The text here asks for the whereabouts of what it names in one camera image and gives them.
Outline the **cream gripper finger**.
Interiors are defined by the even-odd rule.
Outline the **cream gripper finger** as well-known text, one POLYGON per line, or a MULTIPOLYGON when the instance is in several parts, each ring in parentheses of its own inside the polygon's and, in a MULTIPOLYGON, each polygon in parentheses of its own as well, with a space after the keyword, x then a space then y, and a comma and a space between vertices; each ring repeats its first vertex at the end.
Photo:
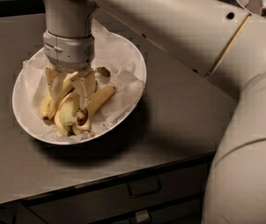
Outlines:
POLYGON ((66 73, 58 69, 54 64, 47 63, 45 75, 50 97, 53 100, 58 100, 62 95, 63 81, 66 77, 66 73))
POLYGON ((80 72, 71 78, 71 82, 79 95, 79 107, 84 109, 96 90, 96 78, 93 69, 80 72))

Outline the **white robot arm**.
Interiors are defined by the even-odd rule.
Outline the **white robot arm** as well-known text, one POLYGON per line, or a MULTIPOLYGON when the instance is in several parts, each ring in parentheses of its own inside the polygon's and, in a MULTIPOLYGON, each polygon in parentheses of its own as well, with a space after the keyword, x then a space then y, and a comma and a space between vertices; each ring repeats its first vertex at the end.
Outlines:
POLYGON ((266 224, 266 18, 218 0, 74 1, 104 10, 236 100, 202 224, 266 224))

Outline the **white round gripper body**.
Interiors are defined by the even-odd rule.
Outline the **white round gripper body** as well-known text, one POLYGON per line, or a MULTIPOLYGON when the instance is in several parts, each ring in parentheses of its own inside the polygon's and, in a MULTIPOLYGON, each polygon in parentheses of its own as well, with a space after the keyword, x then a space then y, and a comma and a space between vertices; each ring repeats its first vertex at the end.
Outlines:
POLYGON ((46 31, 43 39, 47 58, 59 70, 68 73, 80 71, 89 66, 94 59, 92 35, 83 38, 64 38, 46 31))

